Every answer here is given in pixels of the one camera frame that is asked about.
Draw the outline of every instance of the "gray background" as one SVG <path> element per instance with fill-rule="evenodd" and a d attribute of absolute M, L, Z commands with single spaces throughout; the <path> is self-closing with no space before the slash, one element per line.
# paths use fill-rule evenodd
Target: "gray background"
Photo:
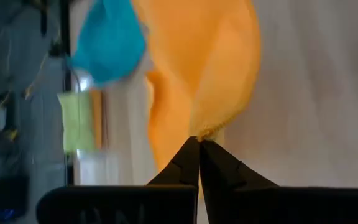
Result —
<path fill-rule="evenodd" d="M 7 16 L 15 11 L 20 1 L 0 1 L 0 27 Z M 57 1 L 50 13 L 59 16 Z M 35 223 L 35 205 L 48 190 L 65 183 L 62 116 L 57 93 L 63 90 L 62 61 L 46 61 L 43 77 L 34 88 L 29 100 L 21 93 L 35 78 L 41 60 L 57 35 L 53 20 L 48 20 L 47 36 L 40 34 L 40 13 L 26 7 L 14 22 L 5 27 L 0 36 L 0 93 L 8 90 L 6 60 L 9 38 L 12 42 L 10 75 L 13 76 L 12 91 L 16 96 L 16 122 L 19 130 L 19 148 L 30 175 L 29 212 L 17 223 Z"/>

